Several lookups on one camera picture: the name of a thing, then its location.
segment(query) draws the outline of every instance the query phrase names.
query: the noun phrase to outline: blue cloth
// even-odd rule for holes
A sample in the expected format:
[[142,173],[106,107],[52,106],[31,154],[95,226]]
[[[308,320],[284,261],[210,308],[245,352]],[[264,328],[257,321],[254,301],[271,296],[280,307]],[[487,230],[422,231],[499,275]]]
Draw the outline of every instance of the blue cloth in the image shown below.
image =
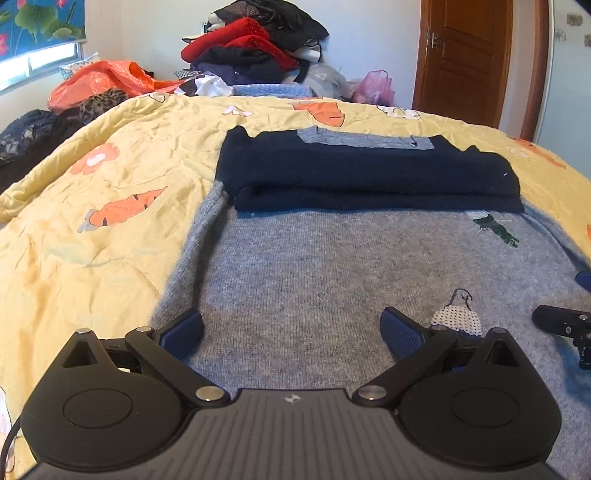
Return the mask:
[[234,95],[241,97],[309,98],[314,93],[305,85],[282,85],[263,83],[261,85],[236,85]]

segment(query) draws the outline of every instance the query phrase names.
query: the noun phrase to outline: white pillow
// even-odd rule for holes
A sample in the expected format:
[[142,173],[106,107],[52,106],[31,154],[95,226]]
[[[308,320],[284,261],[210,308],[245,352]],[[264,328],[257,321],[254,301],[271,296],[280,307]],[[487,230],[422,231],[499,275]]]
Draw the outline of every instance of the white pillow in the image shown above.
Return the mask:
[[60,66],[61,76],[64,77],[64,80],[70,80],[78,70],[98,61],[100,61],[99,54],[95,53],[87,59],[75,61],[74,63],[69,63],[68,65],[62,65]]

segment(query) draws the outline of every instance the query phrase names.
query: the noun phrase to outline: leopard print clothing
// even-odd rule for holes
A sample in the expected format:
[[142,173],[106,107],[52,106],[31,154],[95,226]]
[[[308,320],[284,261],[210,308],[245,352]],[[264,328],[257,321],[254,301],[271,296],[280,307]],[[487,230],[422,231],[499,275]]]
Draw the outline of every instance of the leopard print clothing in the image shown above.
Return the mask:
[[111,88],[106,92],[94,95],[80,104],[80,120],[88,125],[103,113],[123,103],[129,98],[123,90]]

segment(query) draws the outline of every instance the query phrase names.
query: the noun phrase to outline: window curtain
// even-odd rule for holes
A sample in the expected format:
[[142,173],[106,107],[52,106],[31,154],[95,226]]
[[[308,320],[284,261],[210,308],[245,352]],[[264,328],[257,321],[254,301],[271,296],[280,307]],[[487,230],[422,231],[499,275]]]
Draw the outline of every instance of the window curtain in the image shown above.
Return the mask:
[[85,38],[84,0],[0,0],[0,61]]

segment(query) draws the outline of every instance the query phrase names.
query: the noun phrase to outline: orange flower print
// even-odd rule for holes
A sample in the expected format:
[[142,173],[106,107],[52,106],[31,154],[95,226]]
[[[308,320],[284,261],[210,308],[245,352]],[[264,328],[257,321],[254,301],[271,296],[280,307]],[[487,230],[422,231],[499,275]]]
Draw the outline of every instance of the orange flower print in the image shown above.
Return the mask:
[[89,175],[97,171],[104,162],[115,160],[117,157],[119,157],[119,147],[112,143],[106,143],[96,147],[74,163],[70,173],[72,175],[78,175],[79,173]]
[[329,127],[342,127],[345,123],[345,114],[339,110],[336,102],[295,103],[294,110],[308,110],[321,124]]
[[552,155],[546,153],[545,151],[543,151],[540,147],[538,147],[537,145],[533,144],[532,142],[528,142],[527,140],[523,140],[522,138],[516,138],[515,141],[519,144],[520,147],[523,147],[537,155],[539,155],[540,157],[545,158],[546,160],[548,160],[552,165],[555,165],[559,168],[563,168],[566,170],[566,165],[564,165],[563,163],[560,163],[558,161],[556,161]]
[[100,210],[91,209],[86,214],[84,223],[78,229],[78,233],[96,230],[102,226],[124,223],[138,213],[146,210],[154,203],[167,187],[150,192],[130,195],[125,200],[116,200],[107,203]]

